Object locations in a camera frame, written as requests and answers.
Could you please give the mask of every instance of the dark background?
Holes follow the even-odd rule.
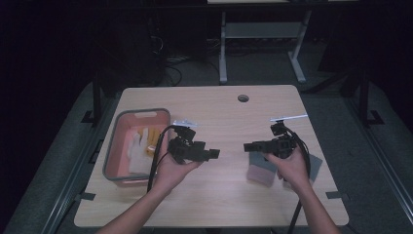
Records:
[[[125,87],[156,86],[163,77],[163,57],[152,53],[149,33],[197,57],[204,56],[200,49],[206,38],[219,37],[216,12],[164,13],[148,27],[150,16],[102,10],[105,3],[0,1],[1,230],[94,76],[107,96]],[[410,131],[412,10],[410,1],[342,13],[319,9],[307,34],[307,40],[330,42],[320,68],[340,72],[362,64]]]

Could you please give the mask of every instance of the finger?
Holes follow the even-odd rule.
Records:
[[[268,161],[270,161],[270,162],[272,162],[273,164],[275,164],[276,166],[278,165],[278,163],[280,162],[280,158],[278,158],[276,155],[274,155],[274,154],[272,154],[272,153],[267,153],[267,154],[264,154],[264,157],[268,160]]]

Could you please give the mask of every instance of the floor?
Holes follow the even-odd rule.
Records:
[[[210,41],[212,48],[214,43],[217,42]],[[305,91],[334,75],[318,71],[325,49],[322,42],[308,42],[302,49],[299,60],[308,79],[305,84],[297,82],[287,58],[286,52],[292,49],[294,41],[255,41],[253,44],[248,41],[242,42],[241,46],[239,43],[232,44],[230,50],[233,51],[227,58],[227,86],[289,84]],[[167,75],[160,86],[219,85],[217,53],[204,60],[184,57],[177,54],[169,57]],[[357,117],[358,92],[353,97],[342,97],[340,88],[343,81],[316,94],[301,95],[337,188],[346,195],[343,202],[350,222],[340,230],[356,234],[413,233],[412,220],[409,220],[400,197],[394,192],[386,163],[383,163],[384,159],[389,161],[402,187],[408,194],[413,194],[413,145],[405,143],[413,142],[412,135],[392,110],[386,95],[374,84],[370,85],[369,109],[376,110],[384,124],[364,128]],[[102,97],[103,112],[98,125],[82,123],[85,113],[93,109],[92,85],[85,87],[5,233],[95,233],[95,228],[76,227],[73,218],[94,167],[96,149],[106,135],[118,100],[119,95]],[[277,233],[286,233],[286,227],[233,227],[224,228],[221,233],[261,234],[270,233],[271,228]],[[144,228],[139,233],[206,231],[202,228]],[[294,233],[309,233],[309,229],[296,227]]]

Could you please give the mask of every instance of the hand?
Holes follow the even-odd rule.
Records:
[[[272,153],[266,154],[265,158],[277,166],[279,179],[285,178],[295,192],[299,188],[310,185],[303,152],[300,147],[295,147],[286,159],[278,158]]]
[[[178,164],[168,153],[158,166],[153,189],[162,189],[170,193],[191,171],[198,168],[202,162]]]

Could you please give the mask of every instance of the metal stand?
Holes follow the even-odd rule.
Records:
[[[221,22],[221,50],[219,55],[219,83],[228,81],[225,59],[226,38],[297,38],[297,45],[288,52],[298,82],[305,83],[303,71],[298,62],[298,54],[307,31],[312,11],[307,11],[301,22],[227,22],[225,12]]]
[[[301,69],[300,63],[298,62],[298,54],[300,53],[301,45],[304,41],[304,36],[306,35],[307,26],[309,24],[310,16],[312,11],[307,11],[304,19],[301,23],[300,32],[297,37],[297,45],[294,51],[288,52],[288,58],[291,61],[292,68],[294,69],[295,76],[298,82],[305,83],[306,77],[304,76],[303,70]]]

